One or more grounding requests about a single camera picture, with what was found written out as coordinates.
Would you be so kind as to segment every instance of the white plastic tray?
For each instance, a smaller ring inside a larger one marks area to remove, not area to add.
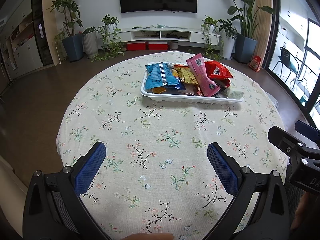
[[[150,62],[148,65],[155,64],[158,62]],[[173,101],[173,102],[190,102],[190,103],[209,103],[209,104],[227,104],[227,105],[232,105],[234,103],[241,103],[243,102],[243,97],[241,99],[229,99],[229,98],[209,98],[209,97],[199,97],[199,96],[185,96],[185,95],[169,95],[169,94],[153,94],[153,93],[148,93],[145,90],[145,84],[147,80],[148,72],[146,70],[142,85],[141,85],[141,94],[145,97],[149,97],[152,100],[155,101]]]

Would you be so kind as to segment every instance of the red storage box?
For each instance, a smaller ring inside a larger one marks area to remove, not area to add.
[[[127,50],[146,50],[146,41],[132,41],[127,43]]]
[[[167,41],[149,41],[148,48],[150,50],[167,50],[168,42]]]

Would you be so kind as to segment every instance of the metal screw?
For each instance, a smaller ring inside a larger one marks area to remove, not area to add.
[[[35,177],[39,177],[39,176],[40,176],[40,174],[41,174],[41,171],[35,171],[35,172],[33,173],[33,176],[35,176]]]
[[[243,171],[244,173],[247,173],[247,174],[248,174],[248,173],[250,173],[251,170],[250,170],[249,167],[243,167],[243,168],[242,168],[242,171]]]
[[[273,176],[275,176],[275,177],[280,176],[280,173],[279,173],[278,171],[276,171],[276,170],[273,170],[273,171],[272,171],[272,174],[273,174]]]
[[[71,171],[71,167],[70,167],[70,166],[66,166],[66,167],[64,167],[64,168],[62,169],[62,171],[63,171],[64,173],[69,173],[69,172]]]

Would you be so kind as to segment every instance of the pink snack package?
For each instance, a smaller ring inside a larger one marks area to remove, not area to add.
[[[187,64],[195,76],[205,97],[212,97],[220,91],[220,87],[207,77],[204,59],[201,53],[187,59]]]

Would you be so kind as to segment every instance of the barcode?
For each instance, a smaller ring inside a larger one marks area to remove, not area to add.
[[[216,67],[216,69],[214,70],[213,75],[220,76],[220,70],[218,67]]]
[[[196,63],[198,65],[198,67],[202,66],[202,61],[200,58],[196,59]]]

